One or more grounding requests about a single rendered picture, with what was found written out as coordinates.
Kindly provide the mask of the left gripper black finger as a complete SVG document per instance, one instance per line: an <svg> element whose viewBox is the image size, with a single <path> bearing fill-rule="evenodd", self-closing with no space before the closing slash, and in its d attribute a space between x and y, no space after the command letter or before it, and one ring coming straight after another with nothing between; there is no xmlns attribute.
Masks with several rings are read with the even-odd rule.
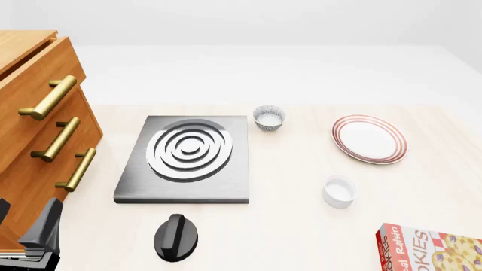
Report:
<svg viewBox="0 0 482 271"><path fill-rule="evenodd" d="M47 202L35 223L18 240L18 243L24 246L26 254L60 254L59 223L62 210L63 203L57 198L51 198Z"/></svg>
<svg viewBox="0 0 482 271"><path fill-rule="evenodd" d="M6 218L9 209L11 207L11 204L4 200L3 198L0 198L0 225L2 224L3 220Z"/></svg>

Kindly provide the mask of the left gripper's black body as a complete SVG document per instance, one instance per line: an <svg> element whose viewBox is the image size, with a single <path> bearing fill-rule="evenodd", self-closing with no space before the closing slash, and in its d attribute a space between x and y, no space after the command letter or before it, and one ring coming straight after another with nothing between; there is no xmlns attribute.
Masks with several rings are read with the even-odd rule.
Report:
<svg viewBox="0 0 482 271"><path fill-rule="evenodd" d="M0 250L0 271L55 271L60 249Z"/></svg>

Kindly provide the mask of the flat stove plate with rings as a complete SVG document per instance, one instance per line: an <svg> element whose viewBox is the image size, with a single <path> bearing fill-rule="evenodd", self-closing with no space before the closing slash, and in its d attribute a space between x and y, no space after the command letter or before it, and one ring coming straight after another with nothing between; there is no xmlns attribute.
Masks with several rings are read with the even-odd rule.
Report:
<svg viewBox="0 0 482 271"><path fill-rule="evenodd" d="M246 204L248 142L245 116L149 116L114 201Z"/></svg>

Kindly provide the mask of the patterned black and white bowl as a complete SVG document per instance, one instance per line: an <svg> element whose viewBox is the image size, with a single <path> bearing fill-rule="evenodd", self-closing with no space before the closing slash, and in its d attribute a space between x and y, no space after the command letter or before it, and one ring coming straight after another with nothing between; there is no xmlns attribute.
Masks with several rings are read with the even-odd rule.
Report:
<svg viewBox="0 0 482 271"><path fill-rule="evenodd" d="M284 124L286 114L275 105L262 105L253 111L253 119L258 128L272 132Z"/></svg>

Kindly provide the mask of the white plate with red rings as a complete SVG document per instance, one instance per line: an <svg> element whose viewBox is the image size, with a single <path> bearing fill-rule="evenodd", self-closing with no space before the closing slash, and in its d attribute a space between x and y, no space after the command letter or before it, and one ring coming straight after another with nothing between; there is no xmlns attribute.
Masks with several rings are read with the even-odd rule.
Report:
<svg viewBox="0 0 482 271"><path fill-rule="evenodd" d="M337 119L331 128L331 137L342 152L370 164L400 162L409 148L401 130L366 114L349 114Z"/></svg>

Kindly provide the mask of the red cookies box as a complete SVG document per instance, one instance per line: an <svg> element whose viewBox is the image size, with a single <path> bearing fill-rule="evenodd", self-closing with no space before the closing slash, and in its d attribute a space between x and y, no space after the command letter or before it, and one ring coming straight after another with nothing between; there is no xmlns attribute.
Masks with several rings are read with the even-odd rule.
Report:
<svg viewBox="0 0 482 271"><path fill-rule="evenodd" d="M482 271L482 239L389 223L376 239L382 271Z"/></svg>

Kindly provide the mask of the round black stove knob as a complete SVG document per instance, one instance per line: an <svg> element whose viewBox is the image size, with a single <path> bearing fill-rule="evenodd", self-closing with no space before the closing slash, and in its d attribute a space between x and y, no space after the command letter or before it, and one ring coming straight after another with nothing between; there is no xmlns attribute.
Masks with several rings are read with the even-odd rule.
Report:
<svg viewBox="0 0 482 271"><path fill-rule="evenodd" d="M197 247L197 228L183 214L172 214L154 234L154 250L164 261L175 263L189 257Z"/></svg>

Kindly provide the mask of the large wooden drawer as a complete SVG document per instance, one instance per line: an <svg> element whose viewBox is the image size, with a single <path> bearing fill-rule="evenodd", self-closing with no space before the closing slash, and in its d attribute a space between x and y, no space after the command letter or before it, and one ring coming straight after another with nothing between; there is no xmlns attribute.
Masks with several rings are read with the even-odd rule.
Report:
<svg viewBox="0 0 482 271"><path fill-rule="evenodd" d="M69 38L58 38L0 81L0 173L49 120L21 116L18 109L35 108L53 89L48 81L69 75L78 83L86 78Z"/></svg>

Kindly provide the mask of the wooden cabinet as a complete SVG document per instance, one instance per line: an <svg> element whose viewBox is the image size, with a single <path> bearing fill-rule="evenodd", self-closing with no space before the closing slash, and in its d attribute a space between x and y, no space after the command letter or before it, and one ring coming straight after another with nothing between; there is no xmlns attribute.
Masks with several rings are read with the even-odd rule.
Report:
<svg viewBox="0 0 482 271"><path fill-rule="evenodd" d="M0 81L43 51L60 37L56 31L0 31ZM88 148L96 148L102 130L81 89L76 83L46 117L49 120L22 153L0 173L0 198L11 204L0 225L0 250L23 250L18 243L35 223L51 198L64 200L68 193L55 188L57 182L67 182ZM63 128L57 121L78 117L80 124L53 162L30 157L32 151L46 151Z"/></svg>

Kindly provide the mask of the small white ramekin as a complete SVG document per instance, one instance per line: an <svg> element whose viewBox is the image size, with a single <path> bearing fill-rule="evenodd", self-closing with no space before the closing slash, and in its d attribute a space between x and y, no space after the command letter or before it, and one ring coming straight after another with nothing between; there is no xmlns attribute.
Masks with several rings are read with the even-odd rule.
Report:
<svg viewBox="0 0 482 271"><path fill-rule="evenodd" d="M343 175L332 175L323 184L323 200L336 209L346 209L358 196L358 188Z"/></svg>

